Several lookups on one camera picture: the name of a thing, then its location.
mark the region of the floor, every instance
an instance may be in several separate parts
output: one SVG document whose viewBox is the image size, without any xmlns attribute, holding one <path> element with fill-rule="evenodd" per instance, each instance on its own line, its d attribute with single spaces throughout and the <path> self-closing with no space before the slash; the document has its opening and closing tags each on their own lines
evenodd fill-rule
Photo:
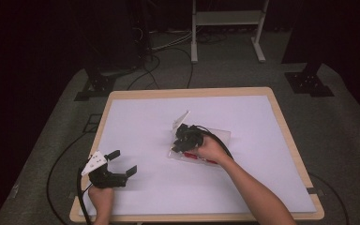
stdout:
<svg viewBox="0 0 360 225">
<path fill-rule="evenodd" d="M 254 54 L 252 35 L 247 31 L 217 34 L 206 37 L 204 40 L 213 41 L 207 43 L 200 39 L 199 62 L 194 65 L 189 60 L 189 43 L 157 52 L 145 63 L 156 82 L 148 73 L 142 76 L 146 72 L 140 68 L 117 78 L 113 90 L 270 87 L 325 211 L 322 220 L 298 224 L 360 224 L 360 106 L 341 77 L 326 65 L 321 66 L 318 76 L 333 97 L 295 94 L 284 73 L 301 71 L 305 65 L 280 63 L 290 32 L 262 33 L 265 63 L 259 63 Z M 155 47 L 177 38 L 178 34 L 152 34 Z M 103 112 L 107 100 L 90 97 L 74 101 L 86 82 L 87 75 L 80 70 L 67 85 L 24 165 L 18 188 L 0 211 L 0 224 L 62 224 L 57 216 L 73 224 L 68 214 L 76 193 L 76 173 L 95 137 L 95 133 L 83 131 L 92 114 Z"/>
</svg>

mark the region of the forearm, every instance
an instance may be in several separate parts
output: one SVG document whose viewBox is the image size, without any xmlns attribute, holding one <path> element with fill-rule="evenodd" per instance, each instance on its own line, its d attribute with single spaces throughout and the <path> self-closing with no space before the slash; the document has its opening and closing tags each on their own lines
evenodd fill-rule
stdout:
<svg viewBox="0 0 360 225">
<path fill-rule="evenodd" d="M 295 224 L 282 201 L 230 157 L 218 164 L 228 173 L 253 216 L 261 224 Z"/>
</svg>

